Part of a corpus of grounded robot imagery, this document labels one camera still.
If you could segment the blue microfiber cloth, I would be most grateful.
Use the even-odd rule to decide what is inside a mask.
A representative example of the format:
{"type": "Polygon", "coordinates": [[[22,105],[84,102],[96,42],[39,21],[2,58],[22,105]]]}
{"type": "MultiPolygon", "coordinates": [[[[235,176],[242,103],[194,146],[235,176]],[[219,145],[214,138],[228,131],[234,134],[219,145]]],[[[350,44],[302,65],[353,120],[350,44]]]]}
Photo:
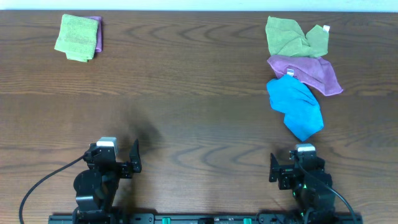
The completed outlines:
{"type": "Polygon", "coordinates": [[[306,85],[290,75],[266,85],[273,110],[284,114],[284,124],[301,141],[324,127],[320,105],[306,85]]]}

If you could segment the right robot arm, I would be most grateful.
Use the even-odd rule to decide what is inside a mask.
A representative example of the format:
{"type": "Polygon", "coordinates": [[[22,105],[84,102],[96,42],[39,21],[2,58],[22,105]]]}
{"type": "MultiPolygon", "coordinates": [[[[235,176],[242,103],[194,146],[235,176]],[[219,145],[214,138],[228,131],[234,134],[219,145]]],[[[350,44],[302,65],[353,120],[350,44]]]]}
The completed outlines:
{"type": "Polygon", "coordinates": [[[269,182],[281,190],[291,190],[300,210],[301,223],[326,223],[333,219],[335,195],[325,161],[315,151],[290,151],[293,164],[280,165],[271,154],[269,182]]]}

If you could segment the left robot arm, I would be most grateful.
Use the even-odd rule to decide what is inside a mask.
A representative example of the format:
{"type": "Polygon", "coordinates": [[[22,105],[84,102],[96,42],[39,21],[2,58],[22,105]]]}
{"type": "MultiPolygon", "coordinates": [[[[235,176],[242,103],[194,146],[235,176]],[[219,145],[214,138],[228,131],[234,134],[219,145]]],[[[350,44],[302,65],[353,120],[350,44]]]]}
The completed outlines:
{"type": "Polygon", "coordinates": [[[77,175],[73,187],[76,192],[77,211],[73,223],[124,223],[121,211],[113,207],[113,201],[121,179],[131,179],[142,171],[139,141],[135,140],[129,151],[129,160],[118,162],[115,137],[102,137],[91,143],[83,160],[88,170],[77,175]]]}

